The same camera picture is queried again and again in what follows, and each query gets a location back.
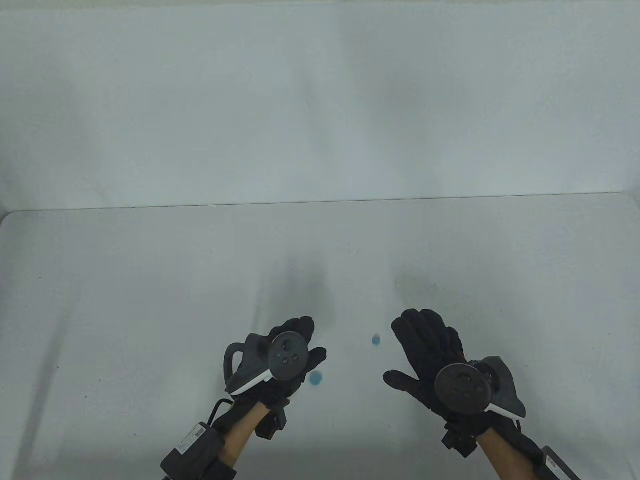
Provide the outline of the person's right hand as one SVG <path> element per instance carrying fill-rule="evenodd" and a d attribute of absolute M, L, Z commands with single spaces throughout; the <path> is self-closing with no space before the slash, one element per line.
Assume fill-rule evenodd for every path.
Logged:
<path fill-rule="evenodd" d="M 417 378 L 389 370 L 382 375 L 385 384 L 418 400 L 459 434 L 473 439 L 485 434 L 494 423 L 490 413 L 473 416 L 453 413 L 435 393 L 435 379 L 441 370 L 451 364 L 467 363 L 457 330 L 446 326 L 436 311 L 416 309 L 403 311 L 391 323 L 391 329 Z"/>

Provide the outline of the person's left hand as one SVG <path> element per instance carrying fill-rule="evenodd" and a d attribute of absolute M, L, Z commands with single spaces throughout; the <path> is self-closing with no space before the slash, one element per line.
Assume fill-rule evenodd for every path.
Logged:
<path fill-rule="evenodd" d="M 327 359 L 324 347 L 310 348 L 311 317 L 291 318 L 269 334 L 250 333 L 224 355 L 225 391 L 236 403 L 262 403 L 269 410 L 290 404 L 306 378 Z"/>

